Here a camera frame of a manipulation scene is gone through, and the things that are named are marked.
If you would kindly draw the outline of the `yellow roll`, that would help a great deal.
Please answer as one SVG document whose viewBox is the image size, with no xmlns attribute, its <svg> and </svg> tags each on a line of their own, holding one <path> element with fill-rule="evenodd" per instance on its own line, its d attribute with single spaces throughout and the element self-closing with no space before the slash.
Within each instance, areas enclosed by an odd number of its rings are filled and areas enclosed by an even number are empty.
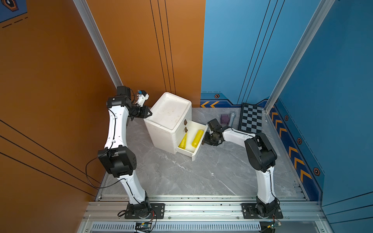
<svg viewBox="0 0 373 233">
<path fill-rule="evenodd" d="M 183 150 L 185 150 L 186 149 L 186 146 L 187 146 L 187 133 L 185 133 L 185 135 L 184 135 L 184 137 L 183 137 L 183 139 L 182 139 L 182 141 L 180 142 L 180 144 L 179 144 L 179 148 L 181 148 L 181 149 L 183 149 Z"/>
<path fill-rule="evenodd" d="M 193 141 L 191 143 L 192 147 L 194 147 L 194 148 L 198 147 L 203 135 L 204 135 L 204 130 L 198 130 L 197 131 L 197 133 L 195 135 L 195 138 L 193 139 Z"/>
</svg>

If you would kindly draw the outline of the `white drawer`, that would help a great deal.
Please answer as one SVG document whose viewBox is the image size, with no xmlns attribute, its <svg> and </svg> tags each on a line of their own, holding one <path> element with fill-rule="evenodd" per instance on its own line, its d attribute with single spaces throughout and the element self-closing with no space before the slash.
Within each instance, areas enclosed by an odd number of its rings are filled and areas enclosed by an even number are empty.
<svg viewBox="0 0 373 233">
<path fill-rule="evenodd" d="M 190 120 L 186 120 L 186 124 L 183 121 L 178 128 L 176 129 L 175 133 L 172 134 L 173 142 L 180 141 L 183 139 L 185 133 L 188 131 L 188 128 L 190 126 Z"/>
<path fill-rule="evenodd" d="M 162 121 L 163 127 L 166 127 L 169 130 L 174 130 L 185 119 L 191 120 L 191 114 L 192 114 L 191 108 L 183 114 L 181 112 L 174 111 L 163 118 L 163 121 Z"/>
<path fill-rule="evenodd" d="M 184 128 L 184 134 L 182 135 L 182 139 L 178 144 L 176 151 L 190 157 L 191 161 L 195 161 L 206 131 L 207 125 L 189 121 Z"/>
</svg>

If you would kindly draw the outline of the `white three-drawer cabinet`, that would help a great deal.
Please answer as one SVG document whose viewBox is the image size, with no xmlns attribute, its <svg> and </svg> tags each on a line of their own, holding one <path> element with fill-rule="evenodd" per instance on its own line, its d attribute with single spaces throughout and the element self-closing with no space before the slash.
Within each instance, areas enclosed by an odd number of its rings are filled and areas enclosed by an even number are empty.
<svg viewBox="0 0 373 233">
<path fill-rule="evenodd" d="M 153 145 L 176 154 L 176 148 L 192 119 L 192 102 L 165 92 L 151 108 L 152 115 L 144 119 Z"/>
</svg>

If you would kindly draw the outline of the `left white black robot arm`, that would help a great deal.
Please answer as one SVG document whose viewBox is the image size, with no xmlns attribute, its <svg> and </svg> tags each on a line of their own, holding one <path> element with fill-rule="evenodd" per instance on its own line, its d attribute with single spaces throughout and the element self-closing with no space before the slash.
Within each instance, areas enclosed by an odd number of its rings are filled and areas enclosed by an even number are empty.
<svg viewBox="0 0 373 233">
<path fill-rule="evenodd" d="M 149 108 L 144 105 L 148 98 L 148 94 L 138 94 L 135 103 L 127 95 L 117 95 L 108 99 L 108 137 L 104 149 L 98 152 L 98 159 L 107 173 L 117 178 L 124 187 L 131 211 L 151 209 L 149 198 L 136 174 L 136 155 L 128 148 L 126 140 L 128 119 L 147 118 L 152 115 Z"/>
</svg>

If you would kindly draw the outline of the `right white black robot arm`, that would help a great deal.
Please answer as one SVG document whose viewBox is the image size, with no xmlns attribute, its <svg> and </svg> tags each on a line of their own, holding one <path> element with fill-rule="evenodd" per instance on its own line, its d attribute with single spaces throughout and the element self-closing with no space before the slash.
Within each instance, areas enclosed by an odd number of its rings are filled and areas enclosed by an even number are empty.
<svg viewBox="0 0 373 233">
<path fill-rule="evenodd" d="M 209 121 L 207 125 L 210 132 L 205 135 L 204 143 L 218 146 L 226 141 L 246 149 L 249 163 L 256 170 L 257 209 L 262 215 L 274 210 L 279 205 L 274 188 L 277 154 L 267 136 L 264 133 L 246 133 L 229 126 L 222 127 L 217 119 Z"/>
</svg>

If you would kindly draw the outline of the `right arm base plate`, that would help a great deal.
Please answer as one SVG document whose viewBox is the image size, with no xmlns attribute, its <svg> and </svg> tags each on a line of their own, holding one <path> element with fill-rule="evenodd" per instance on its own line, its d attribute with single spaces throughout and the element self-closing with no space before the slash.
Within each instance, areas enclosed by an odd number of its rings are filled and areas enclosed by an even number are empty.
<svg viewBox="0 0 373 233">
<path fill-rule="evenodd" d="M 241 209 L 244 219 L 283 219 L 282 210 L 276 203 L 242 203 Z"/>
</svg>

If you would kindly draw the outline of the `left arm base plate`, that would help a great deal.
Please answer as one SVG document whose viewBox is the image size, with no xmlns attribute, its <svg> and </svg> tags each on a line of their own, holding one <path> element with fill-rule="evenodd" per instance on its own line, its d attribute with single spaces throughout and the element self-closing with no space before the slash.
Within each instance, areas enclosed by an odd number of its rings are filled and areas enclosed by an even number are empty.
<svg viewBox="0 0 373 233">
<path fill-rule="evenodd" d="M 125 219 L 163 219 L 165 213 L 164 203 L 128 204 Z"/>
</svg>

